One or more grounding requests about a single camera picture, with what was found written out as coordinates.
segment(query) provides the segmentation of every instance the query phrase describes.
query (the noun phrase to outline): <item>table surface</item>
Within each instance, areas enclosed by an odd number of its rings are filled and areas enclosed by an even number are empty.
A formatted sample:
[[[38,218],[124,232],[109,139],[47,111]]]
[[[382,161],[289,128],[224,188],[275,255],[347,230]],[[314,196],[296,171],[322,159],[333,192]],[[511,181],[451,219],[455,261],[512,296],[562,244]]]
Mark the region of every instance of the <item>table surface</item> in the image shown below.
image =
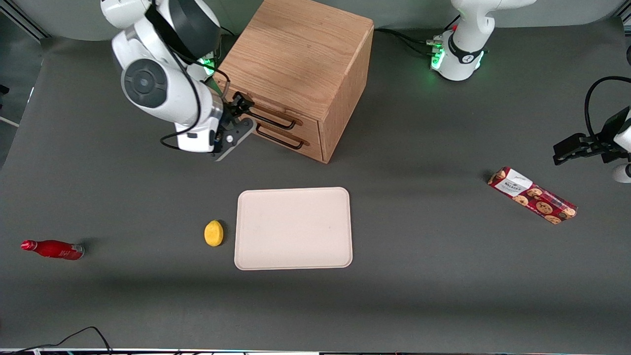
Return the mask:
[[[622,25],[501,28],[488,48],[454,83],[376,34],[324,165],[255,136],[220,163],[163,148],[172,125],[124,98],[107,43],[46,42],[0,181],[0,344],[96,325],[114,347],[630,353],[630,186],[597,157],[552,162],[585,131],[590,84],[630,74]],[[604,84],[595,127],[628,101],[626,84]],[[482,176],[505,165],[577,217],[553,226],[489,188]],[[235,267],[241,192],[321,186],[350,192],[349,267]],[[203,239],[213,219],[227,225],[219,248]],[[20,250],[26,238],[88,254],[42,258]]]

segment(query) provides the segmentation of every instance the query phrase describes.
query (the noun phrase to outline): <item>drawer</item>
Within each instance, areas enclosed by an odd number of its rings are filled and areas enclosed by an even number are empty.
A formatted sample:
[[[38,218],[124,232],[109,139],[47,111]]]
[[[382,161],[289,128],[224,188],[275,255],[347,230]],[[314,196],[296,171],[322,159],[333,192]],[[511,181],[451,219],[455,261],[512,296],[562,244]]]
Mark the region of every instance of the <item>drawer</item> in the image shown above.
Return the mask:
[[[317,139],[318,137],[316,137],[316,140],[308,140],[306,138],[297,137],[292,133],[292,131],[278,129],[256,119],[256,135],[310,158],[322,161],[322,148],[320,147],[319,139]]]
[[[279,112],[269,112],[260,107],[250,109],[252,119],[276,128],[277,131],[287,132],[294,137],[303,138],[311,143],[320,144],[320,132],[317,122],[310,119],[297,119]]]

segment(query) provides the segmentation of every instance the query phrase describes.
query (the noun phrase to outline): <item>green led light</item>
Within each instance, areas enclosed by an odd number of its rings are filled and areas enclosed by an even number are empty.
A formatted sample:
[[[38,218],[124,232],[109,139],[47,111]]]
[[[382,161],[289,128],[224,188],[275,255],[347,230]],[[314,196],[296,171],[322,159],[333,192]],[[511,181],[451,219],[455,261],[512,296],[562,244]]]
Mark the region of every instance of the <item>green led light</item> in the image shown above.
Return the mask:
[[[215,67],[215,60],[214,59],[205,59],[205,58],[201,58],[199,60],[200,63],[205,64],[205,65],[210,65],[211,67]],[[208,69],[207,67],[204,67],[204,70],[206,70],[206,74],[208,75],[212,75],[215,73],[214,70],[212,69]]]
[[[475,68],[478,69],[480,67],[480,63],[482,63],[482,57],[484,56],[484,51],[480,53],[480,58],[478,59],[478,64],[475,65]]]
[[[440,68],[440,64],[442,63],[442,59],[445,57],[445,50],[440,49],[440,51],[434,54],[434,58],[432,59],[432,68],[438,70]]]

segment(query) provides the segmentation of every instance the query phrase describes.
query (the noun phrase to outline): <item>lemon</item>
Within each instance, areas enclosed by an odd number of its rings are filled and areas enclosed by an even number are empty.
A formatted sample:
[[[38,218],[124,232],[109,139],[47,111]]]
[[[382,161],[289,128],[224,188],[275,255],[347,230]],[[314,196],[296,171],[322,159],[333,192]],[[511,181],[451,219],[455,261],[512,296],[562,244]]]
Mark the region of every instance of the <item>lemon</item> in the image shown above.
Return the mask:
[[[223,228],[218,221],[213,220],[204,228],[204,239],[206,244],[210,246],[219,246],[221,244],[223,241]]]

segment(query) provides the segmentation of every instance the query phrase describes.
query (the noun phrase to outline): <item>drawer handle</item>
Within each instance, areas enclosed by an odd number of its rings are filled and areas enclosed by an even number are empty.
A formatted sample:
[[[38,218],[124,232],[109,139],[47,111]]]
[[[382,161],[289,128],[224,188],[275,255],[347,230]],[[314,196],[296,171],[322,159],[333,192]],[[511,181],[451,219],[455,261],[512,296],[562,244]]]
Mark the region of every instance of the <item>drawer handle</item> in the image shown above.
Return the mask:
[[[265,118],[265,117],[263,117],[263,116],[261,116],[259,114],[255,114],[254,112],[248,111],[247,114],[252,116],[252,117],[254,117],[254,118],[258,118],[261,121],[267,122],[267,123],[271,124],[274,127],[278,127],[278,128],[284,129],[286,131],[289,131],[290,129],[292,129],[296,125],[296,120],[295,119],[292,120],[292,122],[289,124],[289,126],[285,126],[284,124],[280,124],[280,123],[274,122],[274,121],[270,120],[269,118]]]
[[[287,148],[291,148],[291,149],[294,149],[294,150],[298,150],[298,149],[302,148],[302,145],[305,143],[304,141],[302,141],[302,140],[301,140],[301,141],[300,141],[300,144],[298,144],[298,145],[291,145],[291,144],[289,144],[289,143],[287,143],[287,142],[285,142],[285,141],[281,141],[280,139],[278,139],[278,138],[276,138],[276,137],[270,136],[270,135],[269,135],[269,134],[267,134],[267,133],[263,133],[263,132],[261,132],[260,128],[261,128],[261,124],[260,124],[260,123],[257,123],[257,124],[256,124],[256,133],[259,133],[261,136],[263,136],[263,137],[265,137],[265,138],[267,138],[267,139],[273,140],[273,141],[275,141],[276,143],[282,144],[282,145],[286,146]]]

